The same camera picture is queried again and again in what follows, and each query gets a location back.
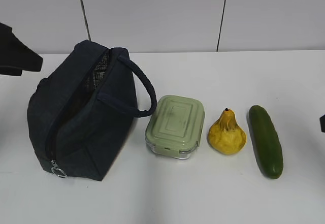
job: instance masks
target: white wall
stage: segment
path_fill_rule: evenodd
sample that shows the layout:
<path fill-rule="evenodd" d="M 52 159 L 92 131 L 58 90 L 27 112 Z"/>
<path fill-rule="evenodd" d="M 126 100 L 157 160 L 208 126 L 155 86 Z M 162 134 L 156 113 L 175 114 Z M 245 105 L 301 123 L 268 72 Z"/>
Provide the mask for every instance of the white wall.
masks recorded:
<path fill-rule="evenodd" d="M 215 51 L 224 0 L 84 0 L 92 40 L 130 52 Z M 325 0 L 226 0 L 219 51 L 325 49 Z M 0 0 L 38 53 L 87 39 L 79 0 Z"/>
<path fill-rule="evenodd" d="M 226 0 L 219 51 L 325 49 L 325 0 Z"/>
<path fill-rule="evenodd" d="M 83 0 L 91 38 L 130 52 L 215 51 L 223 0 Z"/>
<path fill-rule="evenodd" d="M 38 53 L 70 53 L 87 39 L 79 0 L 0 0 L 0 22 Z"/>

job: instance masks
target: tile grout line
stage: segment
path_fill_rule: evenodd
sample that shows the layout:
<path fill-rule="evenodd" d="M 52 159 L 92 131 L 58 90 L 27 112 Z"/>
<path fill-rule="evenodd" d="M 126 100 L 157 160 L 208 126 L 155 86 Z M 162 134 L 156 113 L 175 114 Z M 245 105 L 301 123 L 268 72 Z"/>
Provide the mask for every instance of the tile grout line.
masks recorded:
<path fill-rule="evenodd" d="M 217 44 L 217 52 L 219 51 L 219 44 L 220 44 L 220 37 L 221 37 L 221 29 L 222 29 L 222 23 L 223 23 L 223 15 L 224 15 L 225 3 L 226 3 L 226 0 L 224 0 L 224 2 L 223 2 L 222 16 L 221 16 L 221 22 L 220 22 L 220 30 L 219 30 L 219 37 L 218 37 L 218 44 Z"/>
<path fill-rule="evenodd" d="M 83 0 L 80 0 L 80 4 L 81 4 L 81 9 L 82 9 L 83 19 L 84 19 L 85 25 L 86 25 L 88 39 L 91 41 L 89 27 L 88 27 L 88 22 L 87 22 L 87 17 L 86 17 L 86 12 L 85 12 L 85 7 L 83 5 Z"/>

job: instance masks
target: container lid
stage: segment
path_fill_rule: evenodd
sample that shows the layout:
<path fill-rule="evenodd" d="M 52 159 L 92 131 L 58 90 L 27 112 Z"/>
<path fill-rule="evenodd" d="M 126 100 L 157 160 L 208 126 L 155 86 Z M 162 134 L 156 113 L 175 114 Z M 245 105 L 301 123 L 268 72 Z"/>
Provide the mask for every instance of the container lid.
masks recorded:
<path fill-rule="evenodd" d="M 199 145 L 204 121 L 201 102 L 175 96 L 162 97 L 146 130 L 146 140 L 155 147 L 189 151 Z"/>

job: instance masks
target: zipper pull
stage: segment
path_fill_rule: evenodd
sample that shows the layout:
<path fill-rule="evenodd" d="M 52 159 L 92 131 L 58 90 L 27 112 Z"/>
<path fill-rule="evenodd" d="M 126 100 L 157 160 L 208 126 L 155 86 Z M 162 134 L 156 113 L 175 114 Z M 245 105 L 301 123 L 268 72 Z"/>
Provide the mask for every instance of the zipper pull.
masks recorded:
<path fill-rule="evenodd" d="M 64 170 L 62 170 L 56 163 L 55 160 L 51 160 L 51 163 L 53 165 L 53 167 L 51 168 L 51 171 L 53 172 L 53 174 L 55 174 L 56 176 L 58 176 L 59 178 L 66 178 L 67 175 L 64 172 Z"/>

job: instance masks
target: bag handle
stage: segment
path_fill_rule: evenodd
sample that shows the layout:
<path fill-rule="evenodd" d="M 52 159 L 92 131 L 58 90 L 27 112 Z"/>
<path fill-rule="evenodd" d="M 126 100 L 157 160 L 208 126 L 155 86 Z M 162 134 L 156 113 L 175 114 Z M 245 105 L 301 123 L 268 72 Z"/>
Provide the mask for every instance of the bag handle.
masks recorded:
<path fill-rule="evenodd" d="M 131 69 L 131 71 L 140 79 L 144 87 L 146 88 L 150 99 L 151 99 L 151 108 L 146 111 L 140 111 L 137 108 L 134 108 L 132 106 L 127 105 L 123 101 L 111 96 L 110 94 L 107 93 L 98 93 L 97 98 L 105 103 L 108 106 L 113 107 L 117 111 L 133 116 L 133 117 L 145 117 L 145 116 L 150 116 L 154 111 L 156 110 L 157 107 L 157 97 L 156 93 L 154 91 L 154 88 L 147 78 L 147 76 L 141 71 L 141 69 L 130 59 L 127 59 L 121 55 L 118 56 L 117 58 L 120 62 L 122 62 L 124 65 L 126 65 L 128 68 Z"/>

